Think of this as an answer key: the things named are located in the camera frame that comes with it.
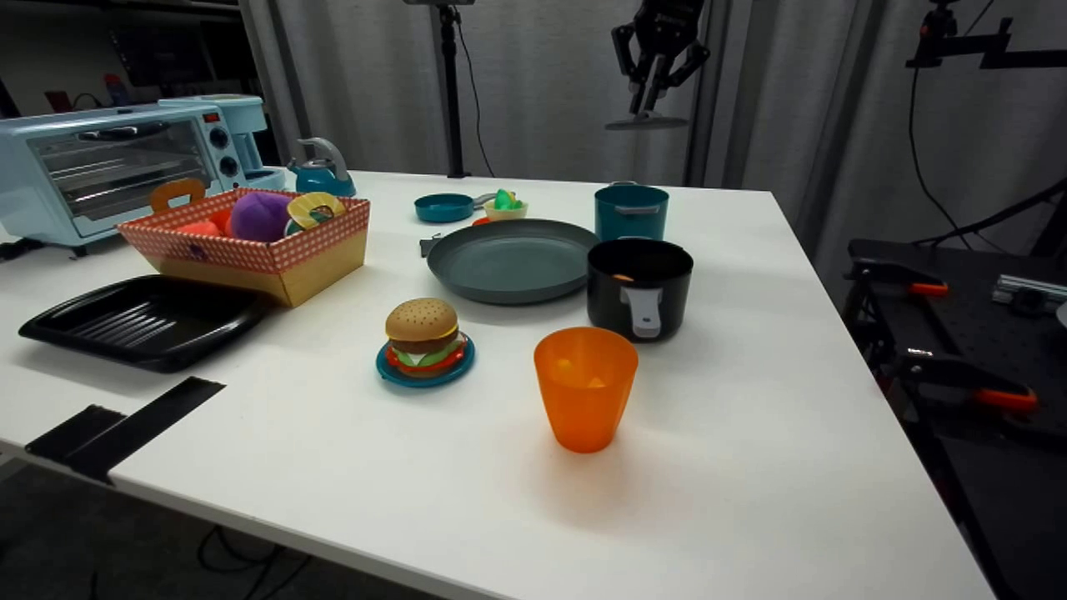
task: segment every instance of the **small plate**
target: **small plate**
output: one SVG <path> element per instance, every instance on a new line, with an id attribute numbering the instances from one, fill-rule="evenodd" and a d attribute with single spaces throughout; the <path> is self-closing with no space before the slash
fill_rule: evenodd
<path id="1" fill-rule="evenodd" d="M 442 374 L 442 375 L 429 375 L 429 380 L 411 380 L 411 375 L 405 375 L 405 374 L 396 374 L 396 371 L 392 367 L 386 351 L 392 351 L 392 342 L 384 342 L 384 345 L 377 351 L 377 360 L 375 360 L 381 380 L 386 380 L 386 382 L 393 382 L 393 387 L 411 387 L 411 390 L 448 387 L 448 382 L 459 380 L 459 375 L 475 367 L 475 355 L 478 355 L 475 338 L 466 336 L 466 353 L 463 353 L 463 360 L 459 360 L 455 371 L 448 371 L 448 374 Z"/>

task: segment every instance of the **dish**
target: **dish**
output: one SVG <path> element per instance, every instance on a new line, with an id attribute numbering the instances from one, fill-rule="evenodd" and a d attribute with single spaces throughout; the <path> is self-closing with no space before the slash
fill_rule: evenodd
<path id="1" fill-rule="evenodd" d="M 428 265 L 456 296 L 531 305 L 586 285 L 596 237 L 561 221 L 500 221 L 424 244 Z"/>
<path id="2" fill-rule="evenodd" d="M 231 345 L 268 312 L 268 294 L 138 275 L 37 312 L 19 336 L 167 374 Z"/>
<path id="3" fill-rule="evenodd" d="M 377 351 L 375 367 L 377 367 L 381 380 L 386 380 L 386 382 L 393 382 L 393 387 L 408 387 L 408 390 L 448 387 L 448 382 L 459 380 L 463 374 L 471 374 L 471 367 L 475 367 L 475 360 L 478 360 L 478 345 L 475 345 L 475 338 L 466 336 L 466 353 L 463 353 L 463 360 L 459 360 L 455 371 L 448 371 L 448 374 L 442 374 L 442 375 L 429 375 L 429 380 L 411 380 L 411 375 L 405 375 L 405 374 L 396 374 L 396 371 L 392 367 L 386 351 L 392 351 L 392 342 L 384 342 L 384 345 Z"/>

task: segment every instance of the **wicker basket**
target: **wicker basket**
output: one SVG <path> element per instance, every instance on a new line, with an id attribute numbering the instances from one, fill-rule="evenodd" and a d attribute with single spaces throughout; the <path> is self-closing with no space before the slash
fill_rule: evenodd
<path id="1" fill-rule="evenodd" d="M 167 182 L 153 193 L 153 216 L 119 223 L 119 232 L 163 275 L 263 290 L 284 305 L 296 305 L 365 265 L 366 201 L 345 201 L 337 221 L 275 244 L 182 228 L 231 213 L 241 193 L 248 188 L 203 197 L 203 182 L 196 181 Z"/>

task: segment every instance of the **black stand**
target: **black stand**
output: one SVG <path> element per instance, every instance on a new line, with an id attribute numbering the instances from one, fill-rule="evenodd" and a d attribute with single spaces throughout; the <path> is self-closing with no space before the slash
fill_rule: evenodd
<path id="1" fill-rule="evenodd" d="M 442 25 L 442 65 L 445 65 L 445 150 L 448 177 L 466 177 L 463 168 L 463 134 L 459 134 L 459 88 L 456 88 L 456 24 L 459 13 L 448 2 L 438 2 Z"/>

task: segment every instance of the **orange plastic cup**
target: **orange plastic cup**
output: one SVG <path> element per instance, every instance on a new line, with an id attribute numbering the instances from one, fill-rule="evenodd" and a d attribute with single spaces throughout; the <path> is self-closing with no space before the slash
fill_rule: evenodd
<path id="1" fill-rule="evenodd" d="M 570 327 L 533 351 L 547 422 L 561 445 L 596 452 L 610 445 L 630 400 L 638 345 L 600 327 Z"/>

